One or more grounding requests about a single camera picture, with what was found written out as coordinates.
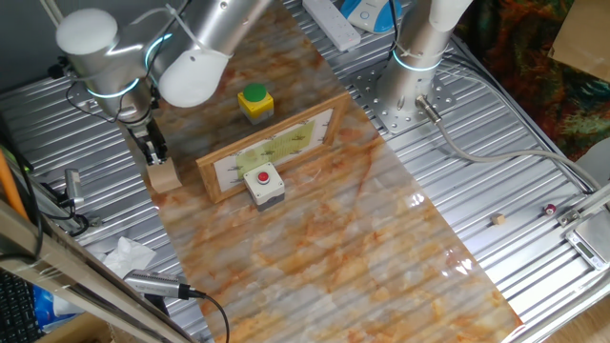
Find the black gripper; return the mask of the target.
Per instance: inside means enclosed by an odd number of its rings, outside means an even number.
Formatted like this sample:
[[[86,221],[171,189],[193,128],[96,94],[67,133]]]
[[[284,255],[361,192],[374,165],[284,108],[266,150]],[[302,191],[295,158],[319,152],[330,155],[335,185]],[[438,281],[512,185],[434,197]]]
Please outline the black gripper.
[[[149,166],[160,165],[166,162],[166,142],[151,116],[144,117],[135,122],[125,122],[124,125],[132,139],[137,144],[142,144],[142,151]]]

